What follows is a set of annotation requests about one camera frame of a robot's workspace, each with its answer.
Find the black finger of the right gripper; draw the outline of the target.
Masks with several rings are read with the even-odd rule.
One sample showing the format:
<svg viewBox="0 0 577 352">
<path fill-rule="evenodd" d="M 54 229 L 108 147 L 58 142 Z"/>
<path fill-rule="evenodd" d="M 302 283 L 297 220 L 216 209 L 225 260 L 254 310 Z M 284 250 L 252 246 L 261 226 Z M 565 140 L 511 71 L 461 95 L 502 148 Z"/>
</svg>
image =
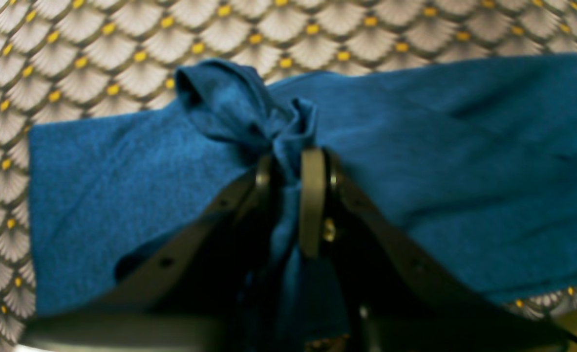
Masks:
<svg viewBox="0 0 577 352">
<path fill-rule="evenodd" d="M 351 352 L 565 352 L 554 323 L 507 312 L 464 286 L 389 223 L 326 149 L 301 153 L 299 246 L 328 258 Z"/>
</svg>

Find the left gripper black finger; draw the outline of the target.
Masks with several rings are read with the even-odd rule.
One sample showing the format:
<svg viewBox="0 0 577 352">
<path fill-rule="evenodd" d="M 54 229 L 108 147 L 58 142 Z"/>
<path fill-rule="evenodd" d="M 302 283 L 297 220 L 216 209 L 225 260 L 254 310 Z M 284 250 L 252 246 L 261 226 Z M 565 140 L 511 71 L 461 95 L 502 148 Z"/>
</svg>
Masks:
<svg viewBox="0 0 577 352">
<path fill-rule="evenodd" d="M 203 214 L 114 290 L 27 326 L 21 352 L 223 352 L 248 272 L 266 260 L 274 158 L 225 187 Z"/>
</svg>

